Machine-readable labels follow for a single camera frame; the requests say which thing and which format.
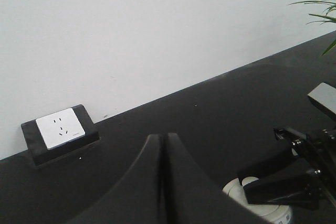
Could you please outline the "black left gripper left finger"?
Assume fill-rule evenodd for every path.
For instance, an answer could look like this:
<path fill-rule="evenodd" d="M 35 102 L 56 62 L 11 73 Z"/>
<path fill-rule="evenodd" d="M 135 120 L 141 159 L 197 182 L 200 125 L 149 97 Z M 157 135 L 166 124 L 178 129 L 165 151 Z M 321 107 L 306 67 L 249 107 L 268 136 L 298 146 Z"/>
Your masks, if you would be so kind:
<path fill-rule="evenodd" d="M 122 178 L 68 223 L 159 223 L 163 138 L 150 134 Z"/>

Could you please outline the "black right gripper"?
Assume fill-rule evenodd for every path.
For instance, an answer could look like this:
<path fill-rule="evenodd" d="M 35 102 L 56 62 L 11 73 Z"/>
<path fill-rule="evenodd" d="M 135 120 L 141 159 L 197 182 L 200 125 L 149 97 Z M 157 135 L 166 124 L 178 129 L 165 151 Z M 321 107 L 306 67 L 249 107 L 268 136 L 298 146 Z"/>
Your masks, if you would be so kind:
<path fill-rule="evenodd" d="M 247 202 L 316 210 L 325 198 L 335 206 L 335 128 L 301 133 L 283 127 L 274 135 L 288 143 L 276 143 L 237 172 Z"/>

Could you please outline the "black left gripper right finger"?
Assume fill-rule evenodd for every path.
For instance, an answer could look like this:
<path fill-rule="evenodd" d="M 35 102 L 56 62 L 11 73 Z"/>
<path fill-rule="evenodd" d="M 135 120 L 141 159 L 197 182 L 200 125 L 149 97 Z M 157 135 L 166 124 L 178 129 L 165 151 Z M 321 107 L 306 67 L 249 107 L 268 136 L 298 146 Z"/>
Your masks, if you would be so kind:
<path fill-rule="evenodd" d="M 265 223 L 222 192 L 176 133 L 163 138 L 162 168 L 168 223 Z"/>

